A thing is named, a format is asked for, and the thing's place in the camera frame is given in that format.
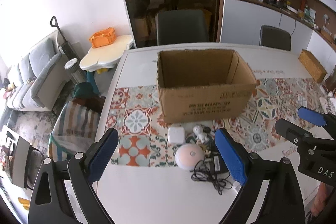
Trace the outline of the person right hand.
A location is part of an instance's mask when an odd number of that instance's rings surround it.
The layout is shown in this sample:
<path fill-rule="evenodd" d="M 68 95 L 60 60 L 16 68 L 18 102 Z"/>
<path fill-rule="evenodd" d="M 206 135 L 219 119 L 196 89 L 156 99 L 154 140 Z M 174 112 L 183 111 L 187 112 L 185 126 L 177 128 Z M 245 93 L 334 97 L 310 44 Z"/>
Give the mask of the person right hand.
<path fill-rule="evenodd" d="M 335 187 L 320 183 L 310 211 L 311 223 L 335 223 Z"/>

